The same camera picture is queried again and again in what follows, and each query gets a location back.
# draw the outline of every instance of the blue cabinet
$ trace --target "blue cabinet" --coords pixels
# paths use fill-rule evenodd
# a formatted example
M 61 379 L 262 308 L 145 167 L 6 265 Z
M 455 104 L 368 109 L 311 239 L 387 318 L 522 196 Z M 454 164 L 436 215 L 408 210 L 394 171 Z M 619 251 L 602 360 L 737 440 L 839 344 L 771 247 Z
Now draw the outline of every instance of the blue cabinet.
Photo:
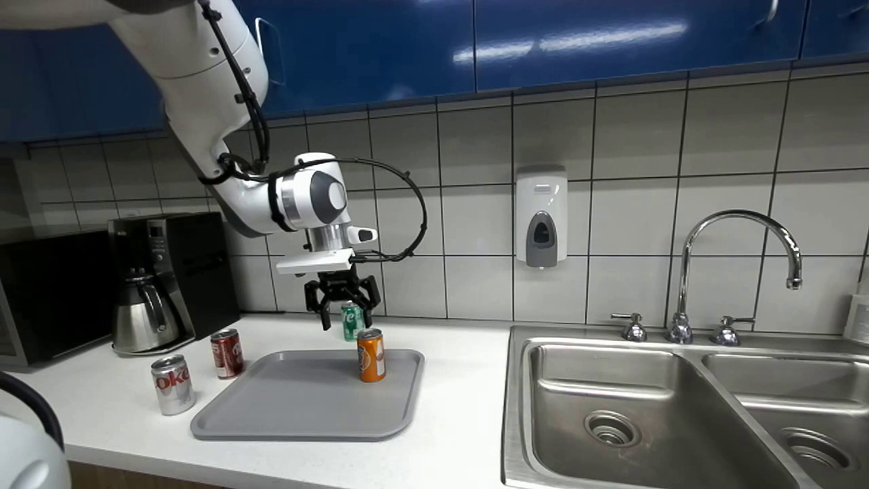
M 107 28 L 29 35 L 53 121 L 46 136 L 152 130 L 162 122 L 158 85 Z
M 266 114 L 471 92 L 471 0 L 242 0 L 266 23 Z
M 866 0 L 812 0 L 805 20 L 803 60 L 845 60 L 869 54 Z
M 797 57 L 803 0 L 474 0 L 481 90 Z
M 23 34 L 0 34 L 0 65 L 0 141 L 53 133 L 42 77 Z

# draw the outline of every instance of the soap dispenser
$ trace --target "soap dispenser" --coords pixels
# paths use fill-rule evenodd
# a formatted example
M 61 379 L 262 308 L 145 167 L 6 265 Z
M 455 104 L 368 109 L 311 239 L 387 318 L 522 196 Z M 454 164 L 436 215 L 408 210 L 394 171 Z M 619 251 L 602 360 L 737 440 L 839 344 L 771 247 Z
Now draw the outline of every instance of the soap dispenser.
M 515 261 L 554 266 L 568 258 L 568 176 L 565 170 L 515 174 Z

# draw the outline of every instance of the sink drain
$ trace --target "sink drain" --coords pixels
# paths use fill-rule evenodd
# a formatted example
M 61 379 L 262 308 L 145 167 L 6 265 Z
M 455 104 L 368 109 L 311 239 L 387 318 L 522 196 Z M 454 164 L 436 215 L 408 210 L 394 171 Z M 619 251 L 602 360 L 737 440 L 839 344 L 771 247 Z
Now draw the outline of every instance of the sink drain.
M 800 429 L 800 428 L 785 429 L 785 445 L 790 448 L 790 454 L 800 459 L 839 469 L 839 470 L 849 469 L 849 458 L 815 429 Z
M 602 445 L 632 445 L 640 440 L 640 432 L 630 424 L 630 420 L 617 410 L 594 410 L 585 420 L 585 432 Z

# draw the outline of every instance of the coffee carafe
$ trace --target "coffee carafe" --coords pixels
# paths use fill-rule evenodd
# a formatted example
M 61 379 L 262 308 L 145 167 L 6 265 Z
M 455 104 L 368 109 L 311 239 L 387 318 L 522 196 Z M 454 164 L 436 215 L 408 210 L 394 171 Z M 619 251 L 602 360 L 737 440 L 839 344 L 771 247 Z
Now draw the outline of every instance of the coffee carafe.
M 114 310 L 114 354 L 159 350 L 181 338 L 181 326 L 154 276 L 136 269 L 122 278 Z

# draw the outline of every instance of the microwave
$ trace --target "microwave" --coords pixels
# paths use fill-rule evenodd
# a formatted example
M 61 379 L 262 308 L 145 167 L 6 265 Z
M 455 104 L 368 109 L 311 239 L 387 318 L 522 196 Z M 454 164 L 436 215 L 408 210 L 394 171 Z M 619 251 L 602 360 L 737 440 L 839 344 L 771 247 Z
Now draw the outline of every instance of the microwave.
M 0 367 L 33 369 L 106 344 L 117 287 L 106 231 L 0 244 Z

